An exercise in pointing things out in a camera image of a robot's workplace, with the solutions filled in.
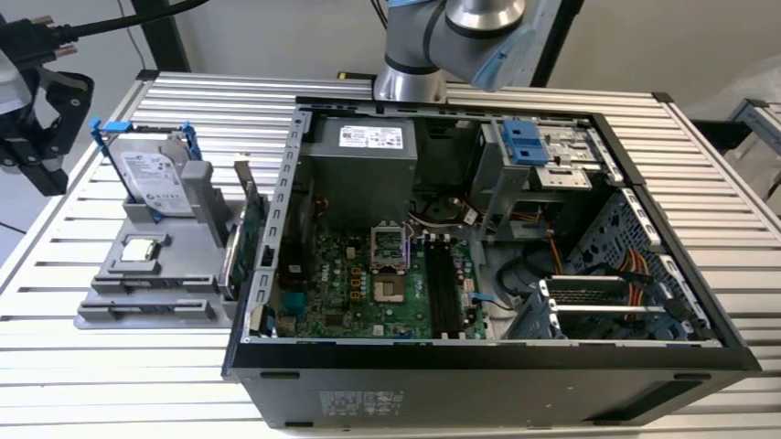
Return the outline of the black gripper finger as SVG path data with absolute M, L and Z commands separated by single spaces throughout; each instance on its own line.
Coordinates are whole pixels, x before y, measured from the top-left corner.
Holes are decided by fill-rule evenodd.
M 60 196 L 67 191 L 67 173 L 63 160 L 37 142 L 16 137 L 1 140 L 1 169 L 24 175 L 44 197 Z
M 73 72 L 41 69 L 45 101 L 57 113 L 47 128 L 48 151 L 69 151 L 92 105 L 93 81 Z

